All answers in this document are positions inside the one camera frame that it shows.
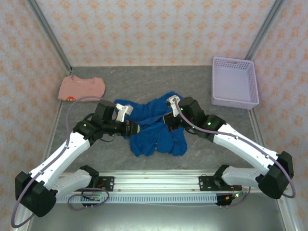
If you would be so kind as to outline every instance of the blue towel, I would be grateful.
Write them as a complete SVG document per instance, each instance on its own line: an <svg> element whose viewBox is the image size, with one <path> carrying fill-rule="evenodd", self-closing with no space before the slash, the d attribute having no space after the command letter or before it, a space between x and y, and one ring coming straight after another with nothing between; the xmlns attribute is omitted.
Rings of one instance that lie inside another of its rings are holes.
<svg viewBox="0 0 308 231"><path fill-rule="evenodd" d="M115 103L130 104L134 108L129 116L125 116L125 119L129 119L141 127L140 132L131 136L129 141L130 149L136 156L141 154L149 156L155 150L160 153L172 153L173 155L185 154L187 143L184 137L184 128L169 131L168 126L163 121L163 116L172 111L167 106L166 101L173 95L178 94L171 91L147 104L115 100Z"/></svg>

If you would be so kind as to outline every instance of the patterned wallpaper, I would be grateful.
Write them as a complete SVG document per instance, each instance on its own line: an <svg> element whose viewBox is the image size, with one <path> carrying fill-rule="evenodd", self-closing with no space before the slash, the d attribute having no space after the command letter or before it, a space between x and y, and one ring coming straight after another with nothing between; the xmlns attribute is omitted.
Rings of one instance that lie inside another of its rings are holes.
<svg viewBox="0 0 308 231"><path fill-rule="evenodd" d="M266 145L293 156L297 215L308 227L308 4L287 0L255 59Z"/></svg>
<svg viewBox="0 0 308 231"><path fill-rule="evenodd" d="M275 0L38 0L72 66L244 58Z"/></svg>
<svg viewBox="0 0 308 231"><path fill-rule="evenodd" d="M37 166L66 75L25 0L0 1L0 227L11 230L14 179Z"/></svg>

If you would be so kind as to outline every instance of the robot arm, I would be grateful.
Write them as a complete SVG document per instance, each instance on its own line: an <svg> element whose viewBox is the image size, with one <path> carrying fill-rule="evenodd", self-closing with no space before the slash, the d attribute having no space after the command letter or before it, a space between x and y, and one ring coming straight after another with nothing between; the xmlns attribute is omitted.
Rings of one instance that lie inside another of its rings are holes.
<svg viewBox="0 0 308 231"><path fill-rule="evenodd" d="M218 187L222 188L226 184L258 187L271 198L281 197L289 180L277 166L277 162L290 178L294 176L292 157L287 152L283 151L278 154L262 147L237 132L218 116L206 115L192 97L180 100L177 96L172 96L167 100L167 104L171 106L172 112L164 116L164 122L170 130L178 127L184 127L186 130L192 129L199 137L231 150L254 167L234 168L222 165L214 175L215 184ZM189 120L190 125L180 114ZM191 126L192 124L208 132L197 130Z"/></svg>
<svg viewBox="0 0 308 231"><path fill-rule="evenodd" d="M115 109L118 113L114 120L112 116ZM122 106L109 101L100 101L95 113L86 116L73 128L68 144L65 141L46 161L31 170L29 174L20 172L16 176L16 199L32 177L39 175L25 192L21 204L38 217L42 217L53 208L57 198L87 186L96 187L99 173L89 166L83 166L67 177L61 179L59 177L80 154L101 139L104 134L130 136L138 133L140 127L137 124L129 120L124 122L125 114L130 114L131 111L132 107L129 105Z"/></svg>

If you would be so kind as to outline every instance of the plastic basket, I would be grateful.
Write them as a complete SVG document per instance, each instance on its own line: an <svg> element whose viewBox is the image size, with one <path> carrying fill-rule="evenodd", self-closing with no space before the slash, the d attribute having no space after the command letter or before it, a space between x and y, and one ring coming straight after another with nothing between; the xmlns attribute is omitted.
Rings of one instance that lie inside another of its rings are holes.
<svg viewBox="0 0 308 231"><path fill-rule="evenodd" d="M248 110L259 104L255 66L252 61L214 57L212 104Z"/></svg>

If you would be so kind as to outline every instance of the gray floor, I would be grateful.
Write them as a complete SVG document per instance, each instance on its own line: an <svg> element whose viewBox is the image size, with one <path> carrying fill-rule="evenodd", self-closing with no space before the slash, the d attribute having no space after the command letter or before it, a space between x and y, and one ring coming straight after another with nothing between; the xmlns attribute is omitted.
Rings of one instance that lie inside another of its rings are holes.
<svg viewBox="0 0 308 231"><path fill-rule="evenodd" d="M45 217L34 216L28 230L284 231L285 227L276 200L263 194L251 194L242 205L228 209L219 209L216 205L192 208L105 204L76 212L67 205L56 205Z"/></svg>
<svg viewBox="0 0 308 231"><path fill-rule="evenodd" d="M210 66L138 66L138 67L75 67L73 74L80 78L101 77L106 83L104 98L114 101L126 99L147 103L169 91L183 97L195 98L206 114L216 114L236 130L254 140L247 110L211 105ZM55 133L51 153L66 138L64 118L71 103L64 102ZM94 112L97 103L78 103L70 115L70 126ZM90 165L96 170L168 170L206 169L217 170L222 164L235 167L250 165L229 150L185 133L188 150L184 156L172 156L155 152L152 156L136 157L129 149L128 140L116 137L111 143L97 141L77 158L67 169L76 171Z"/></svg>

